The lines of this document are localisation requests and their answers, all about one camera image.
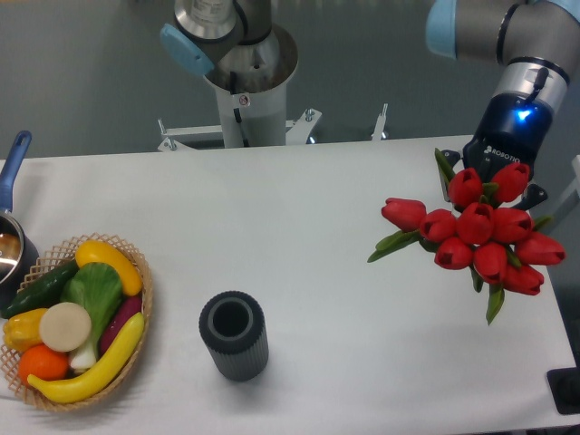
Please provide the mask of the silver second robot arm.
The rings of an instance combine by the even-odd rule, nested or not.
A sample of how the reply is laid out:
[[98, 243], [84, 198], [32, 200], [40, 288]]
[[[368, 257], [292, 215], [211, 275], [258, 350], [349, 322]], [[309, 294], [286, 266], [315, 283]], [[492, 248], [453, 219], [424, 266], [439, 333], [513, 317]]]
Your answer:
[[163, 25], [159, 37], [173, 61], [202, 76], [235, 47], [266, 39], [271, 28], [269, 1], [177, 1], [174, 21]]

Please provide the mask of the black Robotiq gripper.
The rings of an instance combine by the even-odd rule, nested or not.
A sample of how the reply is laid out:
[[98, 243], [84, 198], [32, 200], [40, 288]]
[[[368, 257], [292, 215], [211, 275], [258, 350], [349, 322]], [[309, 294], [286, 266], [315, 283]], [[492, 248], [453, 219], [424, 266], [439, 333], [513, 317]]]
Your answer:
[[[502, 93], [491, 99], [471, 141], [462, 156], [455, 150], [436, 149], [443, 197], [450, 202], [449, 184], [455, 177], [455, 166], [473, 168], [483, 181], [490, 181], [511, 163], [524, 163], [534, 170], [544, 138], [552, 125], [553, 114], [541, 102]], [[547, 200], [544, 188], [531, 182], [520, 201], [520, 208], [529, 211]]]

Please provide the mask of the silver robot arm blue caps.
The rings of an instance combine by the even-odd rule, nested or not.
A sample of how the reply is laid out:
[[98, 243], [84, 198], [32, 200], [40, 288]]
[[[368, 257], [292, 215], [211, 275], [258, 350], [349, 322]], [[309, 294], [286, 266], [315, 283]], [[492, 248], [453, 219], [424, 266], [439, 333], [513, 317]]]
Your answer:
[[576, 1], [437, 1], [426, 23], [432, 53], [504, 66], [488, 107], [462, 150], [489, 181], [511, 163], [534, 166], [579, 68]]

